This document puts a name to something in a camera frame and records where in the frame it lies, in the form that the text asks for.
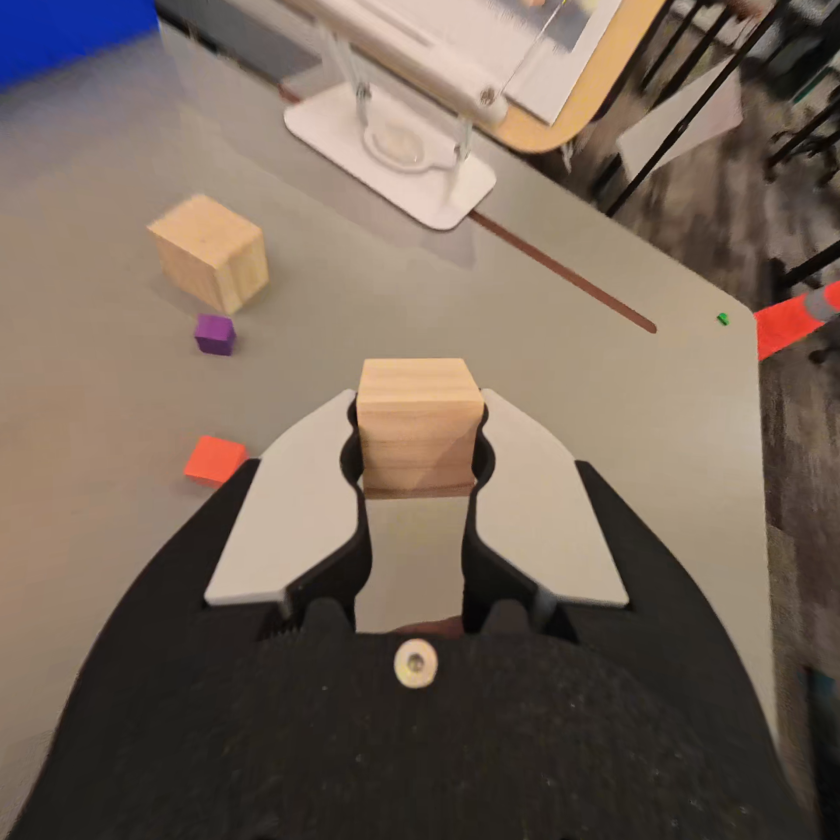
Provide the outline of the wooden display board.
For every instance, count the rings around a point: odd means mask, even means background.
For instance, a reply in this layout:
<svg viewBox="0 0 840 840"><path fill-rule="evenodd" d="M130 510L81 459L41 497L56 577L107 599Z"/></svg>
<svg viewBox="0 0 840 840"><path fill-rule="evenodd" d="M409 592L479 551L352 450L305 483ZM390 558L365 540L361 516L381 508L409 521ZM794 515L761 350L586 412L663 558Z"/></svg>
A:
<svg viewBox="0 0 840 840"><path fill-rule="evenodd" d="M579 134L579 130L589 124L593 117L604 110L604 107L617 94L626 69L632 64L644 38L649 35L657 15L665 6L663 2L621 3L621 8L616 11L604 36L594 49L593 58L588 61L553 124L543 124L535 115L507 99L508 115L502 124L497 127L475 127L487 129L494 137L520 152L553 150Z"/></svg>

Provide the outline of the medium wooden cube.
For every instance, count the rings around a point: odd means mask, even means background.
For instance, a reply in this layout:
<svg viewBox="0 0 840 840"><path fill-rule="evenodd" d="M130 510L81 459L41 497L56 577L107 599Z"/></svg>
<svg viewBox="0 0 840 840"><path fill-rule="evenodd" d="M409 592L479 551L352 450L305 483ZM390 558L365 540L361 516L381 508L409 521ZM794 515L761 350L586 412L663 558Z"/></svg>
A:
<svg viewBox="0 0 840 840"><path fill-rule="evenodd" d="M469 497L485 401L462 358L368 358L355 406L368 500Z"/></svg>

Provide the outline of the orange striped traffic cone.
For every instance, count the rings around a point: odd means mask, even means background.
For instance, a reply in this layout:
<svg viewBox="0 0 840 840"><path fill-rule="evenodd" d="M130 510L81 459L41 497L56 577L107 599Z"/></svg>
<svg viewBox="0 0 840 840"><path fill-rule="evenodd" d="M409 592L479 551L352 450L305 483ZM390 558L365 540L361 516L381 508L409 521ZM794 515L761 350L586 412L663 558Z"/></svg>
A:
<svg viewBox="0 0 840 840"><path fill-rule="evenodd" d="M764 361L838 318L838 280L754 313L758 360Z"/></svg>

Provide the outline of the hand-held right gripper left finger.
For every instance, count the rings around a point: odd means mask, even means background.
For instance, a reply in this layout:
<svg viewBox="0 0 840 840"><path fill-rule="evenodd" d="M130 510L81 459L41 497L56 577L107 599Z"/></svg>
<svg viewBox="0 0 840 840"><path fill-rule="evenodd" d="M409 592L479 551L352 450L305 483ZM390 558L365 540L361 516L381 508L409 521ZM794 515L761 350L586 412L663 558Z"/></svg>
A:
<svg viewBox="0 0 840 840"><path fill-rule="evenodd" d="M355 396L340 391L266 449L206 586L208 606L305 612L332 597L355 612L373 566Z"/></svg>

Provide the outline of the red wooden cube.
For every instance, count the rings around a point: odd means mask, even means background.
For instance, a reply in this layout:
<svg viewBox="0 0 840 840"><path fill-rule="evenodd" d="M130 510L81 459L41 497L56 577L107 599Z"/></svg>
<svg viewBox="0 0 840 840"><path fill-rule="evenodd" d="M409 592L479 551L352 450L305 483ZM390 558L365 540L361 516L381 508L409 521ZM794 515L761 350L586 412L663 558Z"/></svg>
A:
<svg viewBox="0 0 840 840"><path fill-rule="evenodd" d="M246 445L213 436L200 436L183 467L183 477L203 487L220 488L248 460Z"/></svg>

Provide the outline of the blue plastic bin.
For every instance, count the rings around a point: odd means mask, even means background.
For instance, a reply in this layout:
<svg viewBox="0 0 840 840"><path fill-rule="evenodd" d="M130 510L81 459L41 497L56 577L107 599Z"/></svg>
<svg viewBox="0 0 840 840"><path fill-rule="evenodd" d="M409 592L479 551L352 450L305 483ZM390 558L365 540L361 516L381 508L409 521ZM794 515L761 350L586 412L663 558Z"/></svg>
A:
<svg viewBox="0 0 840 840"><path fill-rule="evenodd" d="M155 2L2 2L2 91L155 28Z"/></svg>

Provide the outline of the purple wooden cube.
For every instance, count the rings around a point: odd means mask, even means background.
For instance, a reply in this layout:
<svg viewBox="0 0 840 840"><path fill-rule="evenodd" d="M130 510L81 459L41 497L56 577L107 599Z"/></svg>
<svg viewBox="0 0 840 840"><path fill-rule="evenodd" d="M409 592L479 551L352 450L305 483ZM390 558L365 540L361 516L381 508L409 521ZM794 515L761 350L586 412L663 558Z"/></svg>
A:
<svg viewBox="0 0 840 840"><path fill-rule="evenodd" d="M234 353L236 328L231 317L200 313L193 337L198 350L205 355L233 356Z"/></svg>

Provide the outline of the white instruction sheet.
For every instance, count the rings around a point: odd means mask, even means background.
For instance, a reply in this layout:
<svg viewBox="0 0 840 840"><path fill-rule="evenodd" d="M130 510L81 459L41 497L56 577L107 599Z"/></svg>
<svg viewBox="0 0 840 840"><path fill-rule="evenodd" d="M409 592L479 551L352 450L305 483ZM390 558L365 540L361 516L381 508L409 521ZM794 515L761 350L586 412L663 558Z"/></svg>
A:
<svg viewBox="0 0 840 840"><path fill-rule="evenodd" d="M503 94L553 124L621 2L390 2L503 82Z"/></svg>

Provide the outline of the large wooden cube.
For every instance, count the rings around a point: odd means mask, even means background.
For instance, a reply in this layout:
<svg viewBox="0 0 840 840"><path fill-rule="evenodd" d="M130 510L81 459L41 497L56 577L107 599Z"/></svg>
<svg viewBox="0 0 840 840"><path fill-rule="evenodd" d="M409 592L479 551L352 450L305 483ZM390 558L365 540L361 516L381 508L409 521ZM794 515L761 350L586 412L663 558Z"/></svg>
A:
<svg viewBox="0 0 840 840"><path fill-rule="evenodd" d="M147 224L167 279L231 315L269 284L264 231L208 195Z"/></svg>

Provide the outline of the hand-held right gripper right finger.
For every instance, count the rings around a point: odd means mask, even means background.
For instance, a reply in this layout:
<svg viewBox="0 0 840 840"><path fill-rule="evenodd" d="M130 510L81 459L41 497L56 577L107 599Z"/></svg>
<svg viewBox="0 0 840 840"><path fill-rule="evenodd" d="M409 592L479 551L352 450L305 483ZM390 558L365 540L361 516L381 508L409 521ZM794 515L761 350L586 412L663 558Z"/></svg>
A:
<svg viewBox="0 0 840 840"><path fill-rule="evenodd" d="M629 594L573 454L494 389L474 450L462 574L484 607L561 604L624 609Z"/></svg>

